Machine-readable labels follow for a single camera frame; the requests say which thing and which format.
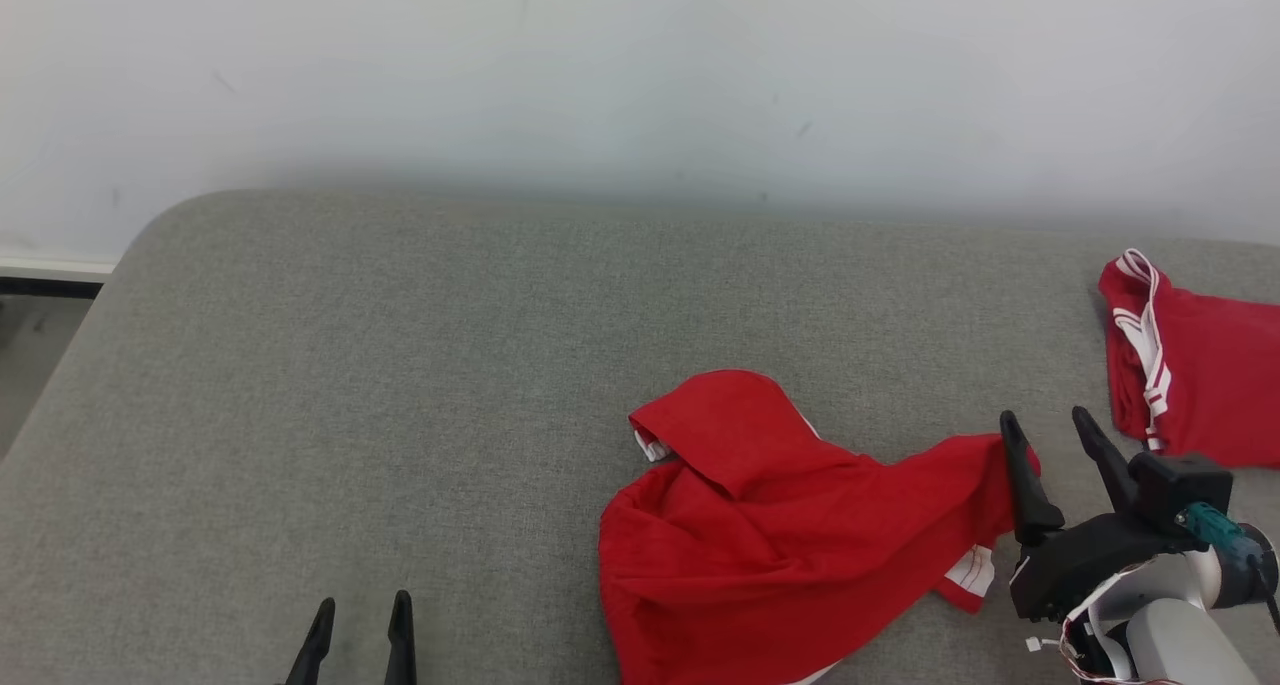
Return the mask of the black baseboard strip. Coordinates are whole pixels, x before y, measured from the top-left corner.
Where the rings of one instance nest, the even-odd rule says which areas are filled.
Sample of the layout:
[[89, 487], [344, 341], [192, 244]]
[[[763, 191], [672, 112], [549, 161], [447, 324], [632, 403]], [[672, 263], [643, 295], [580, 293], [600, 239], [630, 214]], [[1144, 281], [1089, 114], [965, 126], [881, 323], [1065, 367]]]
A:
[[101, 280], [58, 280], [0, 277], [0, 296], [95, 300], [101, 289]]

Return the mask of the red basketball jersey number 23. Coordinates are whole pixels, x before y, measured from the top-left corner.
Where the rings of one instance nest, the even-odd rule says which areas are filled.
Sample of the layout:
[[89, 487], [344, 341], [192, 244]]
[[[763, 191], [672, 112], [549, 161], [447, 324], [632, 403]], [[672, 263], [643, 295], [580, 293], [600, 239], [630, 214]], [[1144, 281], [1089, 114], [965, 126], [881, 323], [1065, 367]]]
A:
[[1280, 305], [1175, 287], [1138, 248], [1098, 280], [1116, 429], [1148, 451], [1280, 470]]

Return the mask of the red shorts white trim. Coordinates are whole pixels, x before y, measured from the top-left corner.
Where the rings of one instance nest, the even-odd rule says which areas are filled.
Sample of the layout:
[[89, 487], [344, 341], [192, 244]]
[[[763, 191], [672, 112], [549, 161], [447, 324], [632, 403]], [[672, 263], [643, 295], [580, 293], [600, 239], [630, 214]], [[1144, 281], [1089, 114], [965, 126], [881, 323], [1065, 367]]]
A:
[[879, 463], [744, 370], [698, 374], [628, 421], [652, 467], [598, 542], [622, 685], [809, 685], [931, 593], [980, 611], [1012, 529], [998, 434]]

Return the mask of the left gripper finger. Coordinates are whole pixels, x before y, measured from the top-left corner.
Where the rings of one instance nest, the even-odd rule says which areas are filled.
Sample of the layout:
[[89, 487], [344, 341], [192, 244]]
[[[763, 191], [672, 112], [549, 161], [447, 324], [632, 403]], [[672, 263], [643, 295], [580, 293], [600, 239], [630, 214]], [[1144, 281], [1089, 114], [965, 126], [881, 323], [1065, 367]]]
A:
[[385, 685], [417, 685], [413, 602], [407, 590], [396, 593], [387, 638], [390, 652], [387, 662]]
[[285, 676], [285, 685], [317, 685], [320, 667], [330, 649], [335, 613], [337, 603], [333, 598], [321, 600], [294, 663]]

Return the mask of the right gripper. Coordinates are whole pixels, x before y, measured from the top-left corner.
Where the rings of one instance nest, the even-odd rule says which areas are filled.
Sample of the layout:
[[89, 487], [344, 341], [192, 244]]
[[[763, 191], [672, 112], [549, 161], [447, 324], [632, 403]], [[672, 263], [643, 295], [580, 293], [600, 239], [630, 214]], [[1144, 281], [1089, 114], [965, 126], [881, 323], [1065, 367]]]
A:
[[[1114, 512], [1132, 512], [1137, 483], [1129, 461], [1087, 408], [1075, 406], [1071, 421]], [[1014, 535], [1021, 547], [1010, 581], [1019, 618], [1060, 624], [1098, 585], [1123, 570], [1156, 556], [1201, 549], [1201, 542], [1188, 533], [1170, 535], [1129, 515], [1103, 513], [1064, 529], [1065, 517], [1042, 488], [1036, 452], [1012, 411], [1000, 415], [1000, 434], [1012, 493]]]

